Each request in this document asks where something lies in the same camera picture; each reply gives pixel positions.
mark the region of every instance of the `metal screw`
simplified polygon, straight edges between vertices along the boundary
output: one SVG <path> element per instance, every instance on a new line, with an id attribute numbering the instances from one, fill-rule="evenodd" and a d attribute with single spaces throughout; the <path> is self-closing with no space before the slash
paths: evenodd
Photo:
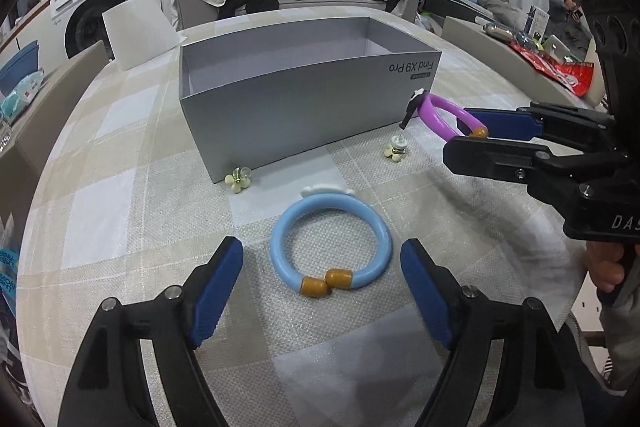
<path id="1" fill-rule="evenodd" d="M 180 286 L 169 286 L 166 290 L 164 290 L 164 296 L 171 300 L 177 299 L 182 294 L 182 288 Z"/>
<path id="2" fill-rule="evenodd" d="M 580 186 L 578 187 L 578 190 L 580 190 L 580 192 L 585 198 L 588 198 L 589 196 L 591 196 L 591 187 L 586 183 L 580 184 Z"/>
<path id="3" fill-rule="evenodd" d="M 100 308 L 102 308 L 106 312 L 110 312 L 116 307 L 117 304 L 118 301 L 115 297 L 107 297 L 104 301 L 102 301 L 102 304 L 100 304 Z"/>
<path id="4" fill-rule="evenodd" d="M 462 295 L 469 299 L 475 299 L 480 295 L 480 290 L 472 284 L 469 286 L 462 286 Z"/>
<path id="5" fill-rule="evenodd" d="M 542 302 L 540 302 L 535 297 L 527 297 L 527 300 L 525 302 L 527 303 L 527 306 L 529 308 L 531 308 L 532 310 L 541 310 L 542 309 Z"/>

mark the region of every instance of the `blue gripper pad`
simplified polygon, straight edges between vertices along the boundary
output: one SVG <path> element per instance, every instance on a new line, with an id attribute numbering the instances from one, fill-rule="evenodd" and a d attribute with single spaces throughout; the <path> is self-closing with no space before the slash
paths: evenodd
<path id="1" fill-rule="evenodd" d="M 226 237 L 209 263 L 198 266 L 185 282 L 185 290 L 193 281 L 191 293 L 197 292 L 193 295 L 193 322 L 188 333 L 193 348 L 213 335 L 241 268 L 242 243 L 235 237 Z"/>
<path id="2" fill-rule="evenodd" d="M 402 244 L 400 266 L 431 338 L 451 349 L 460 332 L 458 282 L 449 270 L 436 266 L 417 239 Z"/>
<path id="3" fill-rule="evenodd" d="M 528 142 L 542 135 L 542 124 L 526 112 L 474 108 L 465 110 L 487 127 L 489 138 Z M 465 136 L 471 134 L 469 127 L 461 120 L 458 120 L 458 129 Z"/>

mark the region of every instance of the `gray box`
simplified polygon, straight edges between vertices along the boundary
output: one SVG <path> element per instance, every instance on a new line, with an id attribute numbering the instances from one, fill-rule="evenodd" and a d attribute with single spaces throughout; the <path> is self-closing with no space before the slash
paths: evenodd
<path id="1" fill-rule="evenodd" d="M 368 17 L 283 22 L 187 44 L 179 94 L 213 182 L 399 122 L 440 51 Z"/>

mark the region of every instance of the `checkered tablecloth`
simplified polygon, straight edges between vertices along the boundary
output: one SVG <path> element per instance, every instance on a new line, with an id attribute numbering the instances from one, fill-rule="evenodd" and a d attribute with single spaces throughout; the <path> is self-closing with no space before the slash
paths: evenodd
<path id="1" fill-rule="evenodd" d="M 195 41 L 285 20 L 369 16 L 356 8 L 281 10 L 190 28 Z M 433 92 L 460 105 L 515 108 L 529 100 L 465 52 L 389 14 L 442 51 Z M 442 163 L 443 142 L 419 121 L 409 152 L 383 157 L 393 127 L 354 136 L 256 169 L 232 194 L 207 176 L 178 102 L 178 50 L 98 75 L 63 129 L 37 188 L 22 244 L 17 316 L 28 385 L 47 426 L 57 421 L 71 365 L 99 303 L 152 299 L 207 262 L 225 235 L 244 266 L 214 336 L 196 352 L 232 427 L 412 425 L 444 353 L 427 334 L 399 269 L 417 237 L 461 283 L 512 303 L 541 298 L 556 324 L 580 289 L 580 244 L 522 185 L 465 178 Z M 316 183 L 355 190 L 386 220 L 394 257 L 372 285 L 330 298 L 293 293 L 268 257 L 278 216 Z M 367 225 L 338 212 L 303 219 L 292 262 L 308 275 L 364 265 Z M 145 370 L 161 425 L 172 425 L 149 343 Z M 490 365 L 492 375 L 495 363 Z M 481 399 L 486 405 L 486 397 Z"/>

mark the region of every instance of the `blue bracelet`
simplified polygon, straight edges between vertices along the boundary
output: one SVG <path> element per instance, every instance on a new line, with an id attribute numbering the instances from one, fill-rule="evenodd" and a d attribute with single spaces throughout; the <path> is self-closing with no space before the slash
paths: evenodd
<path id="1" fill-rule="evenodd" d="M 324 280 L 315 277 L 304 277 L 287 261 L 284 251 L 284 238 L 293 223 L 300 217 L 316 210 L 343 210 L 366 221 L 373 229 L 378 240 L 378 251 L 371 263 L 352 272 L 348 269 L 332 268 L 324 276 Z M 330 289 L 355 289 L 373 282 L 385 271 L 391 260 L 393 244 L 391 234 L 385 221 L 368 204 L 346 194 L 316 194 L 303 198 L 292 204 L 280 216 L 273 229 L 270 242 L 271 262 L 276 273 L 293 291 L 308 297 L 323 297 Z"/>

